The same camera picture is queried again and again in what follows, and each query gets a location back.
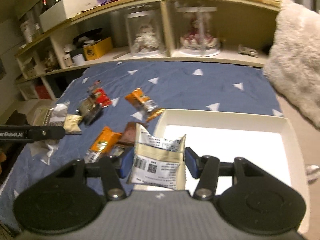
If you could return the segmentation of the cream snack pouch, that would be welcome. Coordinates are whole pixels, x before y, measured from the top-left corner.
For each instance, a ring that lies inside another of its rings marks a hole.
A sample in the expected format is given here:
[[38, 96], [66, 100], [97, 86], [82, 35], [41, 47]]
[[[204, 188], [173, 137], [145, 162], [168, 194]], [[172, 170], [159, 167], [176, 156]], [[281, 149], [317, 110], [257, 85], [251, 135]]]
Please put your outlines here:
[[65, 129], [65, 133], [68, 135], [81, 134], [82, 131], [79, 127], [79, 124], [81, 121], [82, 121], [82, 116], [67, 114], [64, 125], [63, 125], [63, 128]]

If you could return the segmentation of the silver white snack bag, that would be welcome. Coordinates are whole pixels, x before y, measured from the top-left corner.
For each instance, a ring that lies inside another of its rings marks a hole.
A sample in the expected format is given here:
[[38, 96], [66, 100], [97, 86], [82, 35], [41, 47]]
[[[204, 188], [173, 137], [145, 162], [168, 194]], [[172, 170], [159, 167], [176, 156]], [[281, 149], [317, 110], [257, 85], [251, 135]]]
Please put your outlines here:
[[[68, 106], [59, 103], [55, 107], [40, 107], [35, 111], [33, 126], [64, 126]], [[59, 139], [41, 140], [29, 144], [32, 156], [40, 155], [41, 161], [50, 164], [51, 156], [59, 148]]]

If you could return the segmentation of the white box on shelf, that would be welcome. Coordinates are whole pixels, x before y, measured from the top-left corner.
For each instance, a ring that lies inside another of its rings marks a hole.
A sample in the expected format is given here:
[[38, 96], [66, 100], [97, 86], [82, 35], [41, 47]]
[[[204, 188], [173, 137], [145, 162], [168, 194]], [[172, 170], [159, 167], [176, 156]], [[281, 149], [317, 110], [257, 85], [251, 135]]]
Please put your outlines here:
[[42, 30], [45, 33], [65, 20], [94, 9], [98, 5], [97, 0], [61, 0], [40, 15]]

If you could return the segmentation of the white shallow tray box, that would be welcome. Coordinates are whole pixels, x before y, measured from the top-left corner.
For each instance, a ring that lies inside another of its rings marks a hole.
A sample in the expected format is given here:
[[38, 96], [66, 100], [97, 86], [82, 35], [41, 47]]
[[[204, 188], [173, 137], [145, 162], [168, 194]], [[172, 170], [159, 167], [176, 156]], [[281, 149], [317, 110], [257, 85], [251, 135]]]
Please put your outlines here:
[[176, 139], [197, 155], [211, 155], [231, 163], [243, 157], [298, 191], [306, 203], [299, 233], [310, 223], [310, 196], [305, 164], [295, 131], [287, 118], [230, 112], [167, 109], [154, 136]]

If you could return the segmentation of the orange snack bar packet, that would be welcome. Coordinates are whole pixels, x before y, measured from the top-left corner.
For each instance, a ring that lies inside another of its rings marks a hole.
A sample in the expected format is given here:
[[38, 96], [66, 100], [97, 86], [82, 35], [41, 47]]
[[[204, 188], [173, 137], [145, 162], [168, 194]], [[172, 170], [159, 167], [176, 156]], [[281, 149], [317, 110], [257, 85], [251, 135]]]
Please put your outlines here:
[[85, 163], [95, 163], [100, 157], [108, 155], [122, 135], [105, 126], [87, 150], [84, 157]]

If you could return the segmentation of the red snack packet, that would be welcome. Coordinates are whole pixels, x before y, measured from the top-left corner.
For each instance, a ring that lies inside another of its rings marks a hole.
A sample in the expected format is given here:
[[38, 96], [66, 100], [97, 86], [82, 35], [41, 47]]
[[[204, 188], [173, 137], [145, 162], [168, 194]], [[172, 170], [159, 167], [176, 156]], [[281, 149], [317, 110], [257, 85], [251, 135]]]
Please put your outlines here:
[[88, 88], [88, 93], [95, 103], [100, 104], [103, 108], [112, 104], [111, 99], [101, 87], [101, 81], [99, 80], [95, 81], [93, 85]]

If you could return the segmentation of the wooden headboard shelf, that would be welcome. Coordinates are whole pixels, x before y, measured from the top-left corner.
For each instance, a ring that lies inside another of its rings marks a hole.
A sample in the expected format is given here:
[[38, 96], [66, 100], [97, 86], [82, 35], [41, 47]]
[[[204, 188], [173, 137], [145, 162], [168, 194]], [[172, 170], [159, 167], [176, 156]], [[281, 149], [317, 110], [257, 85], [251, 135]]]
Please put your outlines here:
[[117, 0], [41, 16], [16, 53], [19, 87], [104, 62], [200, 61], [263, 67], [280, 4], [272, 0]]

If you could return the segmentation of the orange clear snack packet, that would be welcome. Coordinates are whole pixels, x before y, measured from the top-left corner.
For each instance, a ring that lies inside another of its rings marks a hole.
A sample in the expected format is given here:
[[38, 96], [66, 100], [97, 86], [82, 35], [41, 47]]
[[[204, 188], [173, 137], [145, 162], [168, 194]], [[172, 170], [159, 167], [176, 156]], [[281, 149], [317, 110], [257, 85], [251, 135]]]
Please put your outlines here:
[[142, 113], [145, 122], [150, 122], [165, 111], [165, 108], [159, 107], [141, 88], [136, 88], [130, 94], [127, 94], [125, 100]]

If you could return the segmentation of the white fluffy pillow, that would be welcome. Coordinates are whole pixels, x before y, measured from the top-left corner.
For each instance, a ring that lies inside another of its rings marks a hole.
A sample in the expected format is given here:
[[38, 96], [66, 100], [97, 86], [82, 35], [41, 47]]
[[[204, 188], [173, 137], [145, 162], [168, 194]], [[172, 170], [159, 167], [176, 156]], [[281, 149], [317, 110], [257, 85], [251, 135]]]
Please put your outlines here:
[[319, 14], [282, 0], [264, 75], [319, 128]]

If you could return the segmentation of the beige white snack packet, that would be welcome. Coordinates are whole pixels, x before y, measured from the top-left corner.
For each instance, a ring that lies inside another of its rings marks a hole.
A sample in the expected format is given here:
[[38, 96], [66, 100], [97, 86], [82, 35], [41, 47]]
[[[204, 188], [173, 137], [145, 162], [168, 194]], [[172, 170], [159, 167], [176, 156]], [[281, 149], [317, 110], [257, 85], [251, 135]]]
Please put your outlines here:
[[171, 190], [185, 189], [185, 139], [185, 135], [176, 140], [156, 137], [137, 124], [128, 182]]

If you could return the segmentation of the white cup on shelf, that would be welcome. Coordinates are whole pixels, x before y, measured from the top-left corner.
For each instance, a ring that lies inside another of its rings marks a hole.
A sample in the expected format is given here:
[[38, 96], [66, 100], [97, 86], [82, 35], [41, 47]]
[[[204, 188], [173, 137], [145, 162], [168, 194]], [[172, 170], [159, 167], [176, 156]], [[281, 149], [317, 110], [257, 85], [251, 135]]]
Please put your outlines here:
[[86, 62], [83, 54], [75, 55], [74, 57], [72, 57], [72, 60], [75, 66], [82, 66]]

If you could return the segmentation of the blue triangle pattern bedsheet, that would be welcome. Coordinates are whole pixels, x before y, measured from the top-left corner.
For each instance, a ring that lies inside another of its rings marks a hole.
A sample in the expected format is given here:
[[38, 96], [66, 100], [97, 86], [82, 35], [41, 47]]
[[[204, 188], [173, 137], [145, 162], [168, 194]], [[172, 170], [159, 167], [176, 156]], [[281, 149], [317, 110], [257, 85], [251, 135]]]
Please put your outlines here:
[[104, 127], [121, 132], [140, 114], [125, 96], [140, 88], [157, 105], [166, 109], [238, 112], [282, 116], [276, 94], [262, 70], [234, 64], [204, 62], [132, 61], [103, 63], [90, 67], [74, 79], [59, 103], [74, 114], [87, 97], [89, 86], [100, 81], [112, 105], [93, 124], [81, 125], [80, 135], [67, 135], [53, 153], [32, 155], [25, 146], [1, 186], [1, 222], [17, 232], [12, 210], [15, 198], [61, 166], [85, 156]]

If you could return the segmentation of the yellow storage box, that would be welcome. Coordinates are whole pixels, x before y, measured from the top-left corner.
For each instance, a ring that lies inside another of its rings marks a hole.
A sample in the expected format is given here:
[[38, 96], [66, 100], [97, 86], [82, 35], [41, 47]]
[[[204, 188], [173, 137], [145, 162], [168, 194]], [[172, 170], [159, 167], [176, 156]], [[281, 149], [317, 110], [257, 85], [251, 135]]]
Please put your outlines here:
[[108, 37], [98, 43], [84, 47], [84, 55], [87, 61], [97, 60], [113, 49], [112, 38]]

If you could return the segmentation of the red doll glass dome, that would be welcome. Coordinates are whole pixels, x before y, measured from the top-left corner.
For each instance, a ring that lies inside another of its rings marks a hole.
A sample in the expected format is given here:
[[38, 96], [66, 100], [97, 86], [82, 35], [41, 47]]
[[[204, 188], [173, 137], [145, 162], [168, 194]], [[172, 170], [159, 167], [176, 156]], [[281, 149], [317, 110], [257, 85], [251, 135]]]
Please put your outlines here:
[[178, 44], [180, 51], [195, 56], [215, 56], [221, 51], [221, 41], [210, 24], [217, 7], [176, 7], [178, 20]]

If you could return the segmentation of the clear dark snack packet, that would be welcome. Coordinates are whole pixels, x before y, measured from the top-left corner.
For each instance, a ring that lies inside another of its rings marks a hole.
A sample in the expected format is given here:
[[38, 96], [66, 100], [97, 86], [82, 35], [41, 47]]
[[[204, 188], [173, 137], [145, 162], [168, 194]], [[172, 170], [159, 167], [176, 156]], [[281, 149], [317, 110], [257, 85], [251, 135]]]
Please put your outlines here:
[[78, 107], [78, 112], [82, 116], [82, 122], [86, 126], [100, 118], [102, 110], [101, 104], [97, 103], [93, 96], [88, 96], [85, 100], [82, 100]]

